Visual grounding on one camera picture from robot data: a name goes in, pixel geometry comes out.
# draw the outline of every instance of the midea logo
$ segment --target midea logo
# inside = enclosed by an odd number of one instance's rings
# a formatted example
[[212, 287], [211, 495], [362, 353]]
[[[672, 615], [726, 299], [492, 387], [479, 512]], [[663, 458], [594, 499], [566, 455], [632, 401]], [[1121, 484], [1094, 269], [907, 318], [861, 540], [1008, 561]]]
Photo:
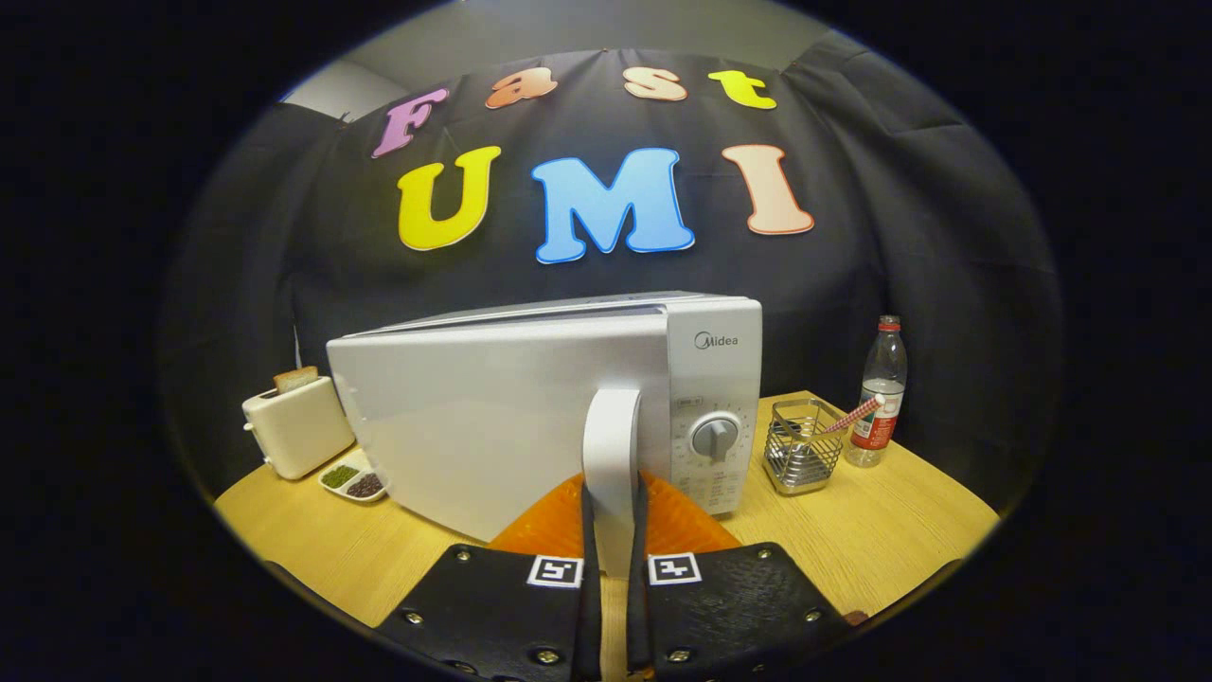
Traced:
[[709, 331], [699, 331], [694, 334], [694, 348], [705, 351], [711, 346], [737, 346], [739, 343], [736, 336], [711, 336]]

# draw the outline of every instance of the orange letter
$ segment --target orange letter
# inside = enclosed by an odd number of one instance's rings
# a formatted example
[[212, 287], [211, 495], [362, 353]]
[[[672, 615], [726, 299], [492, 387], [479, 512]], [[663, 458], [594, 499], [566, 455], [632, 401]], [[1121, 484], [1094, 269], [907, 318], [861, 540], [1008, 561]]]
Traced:
[[676, 102], [686, 98], [686, 88], [678, 85], [680, 80], [678, 74], [665, 69], [631, 67], [623, 71], [623, 78], [630, 81], [624, 82], [623, 87], [636, 97], [664, 99], [667, 102]]
[[745, 71], [715, 71], [707, 74], [707, 78], [720, 81], [724, 85], [724, 93], [738, 104], [755, 109], [773, 109], [778, 105], [778, 102], [754, 91], [754, 87], [766, 87], [766, 84], [756, 78], [749, 78]]
[[555, 90], [556, 85], [560, 84], [551, 80], [551, 69], [547, 67], [526, 69], [498, 80], [492, 86], [496, 92], [488, 97], [484, 105], [490, 109], [499, 109], [519, 99], [542, 97]]
[[795, 234], [812, 229], [812, 216], [800, 208], [778, 160], [783, 150], [768, 144], [741, 144], [721, 151], [741, 167], [754, 212], [749, 229], [758, 234]]
[[429, 164], [400, 177], [400, 241], [417, 251], [450, 246], [475, 231], [488, 210], [488, 164], [501, 155], [501, 147], [480, 147], [454, 159], [463, 168], [463, 202], [446, 219], [434, 219], [434, 179], [442, 164]]

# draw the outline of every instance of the green beans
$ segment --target green beans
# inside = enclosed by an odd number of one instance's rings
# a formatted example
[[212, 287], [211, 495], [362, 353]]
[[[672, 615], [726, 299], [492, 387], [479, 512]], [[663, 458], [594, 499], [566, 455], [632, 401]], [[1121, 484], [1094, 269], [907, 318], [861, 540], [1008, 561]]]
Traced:
[[342, 465], [328, 474], [325, 474], [324, 478], [320, 480], [320, 483], [324, 483], [328, 488], [341, 488], [354, 476], [358, 476], [356, 469]]

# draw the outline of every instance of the bread slice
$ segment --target bread slice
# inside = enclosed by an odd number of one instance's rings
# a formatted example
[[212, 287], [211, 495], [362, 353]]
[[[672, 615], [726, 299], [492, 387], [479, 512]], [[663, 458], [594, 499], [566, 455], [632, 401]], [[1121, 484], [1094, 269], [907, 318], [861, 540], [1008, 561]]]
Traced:
[[320, 371], [315, 366], [308, 366], [274, 377], [274, 388], [278, 389], [278, 395], [281, 396], [299, 386], [307, 386], [318, 379], [320, 379]]

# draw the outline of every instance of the purple letter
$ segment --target purple letter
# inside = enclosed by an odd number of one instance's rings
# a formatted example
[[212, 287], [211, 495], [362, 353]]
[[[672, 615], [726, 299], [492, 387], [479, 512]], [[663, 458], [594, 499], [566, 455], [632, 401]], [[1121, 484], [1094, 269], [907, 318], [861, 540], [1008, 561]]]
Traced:
[[377, 149], [371, 151], [371, 157], [377, 159], [388, 151], [399, 149], [412, 141], [408, 134], [408, 124], [416, 130], [429, 119], [430, 104], [436, 104], [450, 94], [445, 87], [435, 90], [429, 94], [423, 94], [416, 99], [408, 99], [404, 104], [393, 107], [387, 113], [387, 130], [383, 131], [383, 141]]

